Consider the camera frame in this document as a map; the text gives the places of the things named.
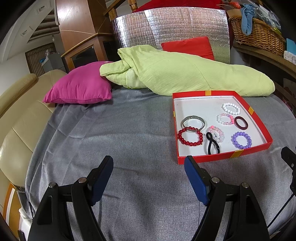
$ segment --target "wicker basket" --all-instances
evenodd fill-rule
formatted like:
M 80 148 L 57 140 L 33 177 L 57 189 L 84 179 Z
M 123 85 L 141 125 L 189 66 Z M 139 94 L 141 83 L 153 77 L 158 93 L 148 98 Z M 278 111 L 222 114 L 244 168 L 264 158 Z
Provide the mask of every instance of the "wicker basket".
M 230 17 L 234 37 L 237 43 L 257 47 L 282 56 L 285 50 L 285 39 L 265 22 L 253 18 L 252 33 L 246 36 L 242 32 L 242 17 Z

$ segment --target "bracelet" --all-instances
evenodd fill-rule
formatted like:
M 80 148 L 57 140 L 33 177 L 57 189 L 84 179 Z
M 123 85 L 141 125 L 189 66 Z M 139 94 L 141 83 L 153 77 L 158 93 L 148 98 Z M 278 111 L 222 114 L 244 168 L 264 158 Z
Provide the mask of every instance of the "bracelet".
M 187 120 L 191 120 L 191 119 L 197 119 L 197 120 L 200 120 L 200 121 L 203 123 L 203 126 L 202 126 L 200 129 L 198 129 L 198 128 L 194 128 L 194 127 L 191 127 L 191 126 L 189 126 L 189 127 L 191 127 L 191 128 L 186 127 L 186 126 L 184 125 L 184 122 L 187 121 Z M 181 126 L 183 127 L 183 129 L 185 128 L 185 129 L 188 130 L 188 131 L 196 131 L 196 130 L 200 130 L 200 131 L 201 131 L 201 130 L 205 127 L 205 120 L 204 120 L 203 118 L 199 117 L 199 116 L 196 116 L 196 115 L 190 115 L 190 116 L 185 117 L 185 118 L 181 121 Z
M 226 108 L 226 106 L 233 106 L 236 110 L 235 111 L 230 111 Z M 240 114 L 240 108 L 235 105 L 235 104 L 232 104 L 232 103 L 224 103 L 222 108 L 224 109 L 225 112 L 231 114 L 231 115 L 239 115 Z
M 224 133 L 223 133 L 223 131 L 221 131 L 218 127 L 215 127 L 215 126 L 210 126 L 209 127 L 209 132 L 211 133 L 211 134 L 213 134 L 213 131 L 216 131 L 216 132 L 218 132 L 218 134 L 219 134 L 219 138 L 217 138 L 217 136 L 215 135 L 215 137 L 213 138 L 216 142 L 222 142 L 223 140 L 224 140 L 224 138 L 225 138 L 225 136 L 224 136 Z
M 207 132 L 205 136 L 210 141 L 209 146 L 207 148 L 207 153 L 209 155 L 211 155 L 211 145 L 212 145 L 212 142 L 213 142 L 215 144 L 215 146 L 217 148 L 217 152 L 219 154 L 220 153 L 220 147 L 219 147 L 218 143 L 213 139 L 213 135 L 210 132 Z
M 240 125 L 237 123 L 237 120 L 242 120 L 246 126 L 245 126 L 245 127 L 240 126 Z M 237 128 L 239 128 L 239 129 L 241 129 L 241 130 L 246 130 L 246 129 L 248 128 L 248 126 L 249 126 L 248 123 L 247 123 L 247 121 L 246 121 L 243 117 L 241 117 L 241 116 L 237 116 L 237 117 L 235 117 L 235 119 L 234 119 L 234 123 L 235 123 L 235 125 L 237 126 Z
M 203 137 L 202 137 L 202 133 L 200 132 L 200 130 L 198 128 L 195 128 L 194 131 L 196 131 L 196 133 L 198 134 L 199 136 L 199 141 L 197 142 L 189 142 L 189 141 L 186 141 L 183 137 L 182 137 L 182 133 L 187 131 L 186 128 L 183 128 L 181 129 L 179 132 L 178 132 L 178 139 L 181 141 L 182 144 L 186 145 L 186 146 L 199 146 L 199 145 L 202 145 L 202 142 L 203 142 Z
M 230 118 L 230 122 L 224 122 L 224 121 L 221 121 L 221 117 L 222 116 L 227 116 L 227 117 L 229 117 Z M 220 114 L 220 115 L 217 115 L 217 121 L 220 123 L 220 124 L 223 124 L 223 125 L 232 125 L 232 124 L 234 124 L 234 119 L 233 119 L 233 116 L 232 115 L 230 115 L 230 114 L 224 114 L 224 113 L 222 113 L 222 114 Z
M 237 137 L 238 136 L 243 136 L 246 138 L 247 140 L 247 145 L 246 146 L 242 146 L 241 144 L 239 144 L 237 142 Z M 252 139 L 251 137 L 247 134 L 247 133 L 244 133 L 244 132 L 237 132 L 237 133 L 234 133 L 233 136 L 232 136 L 232 143 L 233 145 L 236 147 L 236 148 L 239 148 L 239 149 L 248 149 L 251 147 L 252 145 Z

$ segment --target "silver bangle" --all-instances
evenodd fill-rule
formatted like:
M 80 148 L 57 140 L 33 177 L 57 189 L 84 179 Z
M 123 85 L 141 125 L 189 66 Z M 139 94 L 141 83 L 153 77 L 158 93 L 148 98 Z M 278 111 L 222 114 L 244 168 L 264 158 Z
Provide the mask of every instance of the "silver bangle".
M 197 120 L 199 120 L 199 121 L 201 121 L 201 122 L 203 123 L 203 126 L 199 129 L 200 131 L 205 127 L 205 120 L 204 120 L 203 118 L 197 116 L 197 115 L 190 115 L 190 116 L 185 117 L 185 118 L 181 121 L 181 126 L 182 126 L 183 128 L 185 128 L 186 130 L 188 130 L 188 131 L 196 131 L 196 130 L 189 129 L 188 127 L 186 127 L 186 126 L 184 125 L 184 122 L 185 122 L 185 121 L 187 121 L 187 120 L 191 120 L 191 119 L 197 119 Z

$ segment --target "red beaded bracelet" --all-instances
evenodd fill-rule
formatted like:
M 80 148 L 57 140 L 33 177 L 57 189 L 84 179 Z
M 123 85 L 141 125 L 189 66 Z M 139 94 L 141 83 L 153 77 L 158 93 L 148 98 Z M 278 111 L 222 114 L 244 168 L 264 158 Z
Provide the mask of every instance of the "red beaded bracelet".
M 192 131 L 196 131 L 196 133 L 199 135 L 200 140 L 198 142 L 189 142 L 189 141 L 186 141 L 182 137 L 182 133 L 185 132 L 185 131 L 187 131 L 187 129 L 190 129 Z M 202 133 L 200 132 L 200 130 L 198 128 L 194 128 L 194 127 L 191 127 L 191 126 L 181 129 L 178 132 L 178 139 L 181 141 L 182 144 L 187 145 L 187 146 L 199 146 L 199 145 L 202 145 L 202 142 L 203 142 L 203 137 L 202 137 Z

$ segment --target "beige leather sofa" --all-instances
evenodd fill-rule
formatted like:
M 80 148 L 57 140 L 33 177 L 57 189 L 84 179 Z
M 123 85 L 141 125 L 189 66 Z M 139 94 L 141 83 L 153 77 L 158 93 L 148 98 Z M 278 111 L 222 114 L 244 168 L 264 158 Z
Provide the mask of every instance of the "beige leather sofa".
M 9 182 L 25 186 L 27 168 L 54 104 L 42 103 L 45 94 L 64 75 L 52 70 L 37 78 L 28 74 L 0 96 L 0 209 Z

